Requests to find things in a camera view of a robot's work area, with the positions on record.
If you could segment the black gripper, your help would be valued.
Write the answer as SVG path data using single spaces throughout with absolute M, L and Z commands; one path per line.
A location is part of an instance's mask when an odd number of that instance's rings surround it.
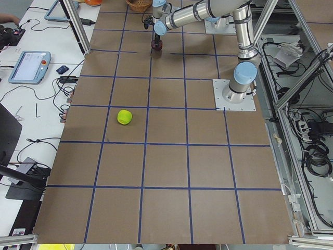
M 154 39 L 151 42 L 151 45 L 152 44 L 162 44 L 163 45 L 163 41 L 161 40 L 160 35 L 155 33 Z

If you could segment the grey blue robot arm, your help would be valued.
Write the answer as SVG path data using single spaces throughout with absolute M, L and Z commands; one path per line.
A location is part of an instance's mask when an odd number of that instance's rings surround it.
M 153 30 L 163 36 L 187 24 L 209 19 L 221 18 L 232 13 L 237 43 L 238 61 L 222 95 L 232 104 L 240 104 L 247 95 L 247 89 L 257 76 L 260 64 L 259 52 L 255 49 L 252 26 L 251 1 L 198 1 L 180 9 L 174 9 L 167 1 L 153 1 Z
M 228 22 L 229 16 L 233 16 L 234 24 L 252 24 L 250 9 L 252 1 L 206 1 L 209 22 Z

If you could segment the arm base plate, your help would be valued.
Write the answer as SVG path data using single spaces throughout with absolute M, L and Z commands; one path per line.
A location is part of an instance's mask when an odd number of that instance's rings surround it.
M 219 20 L 204 21 L 206 34 L 235 35 L 236 29 L 232 17 L 221 17 Z
M 250 85 L 243 93 L 233 92 L 229 79 L 213 79 L 215 109 L 217 111 L 256 111 L 254 96 Z

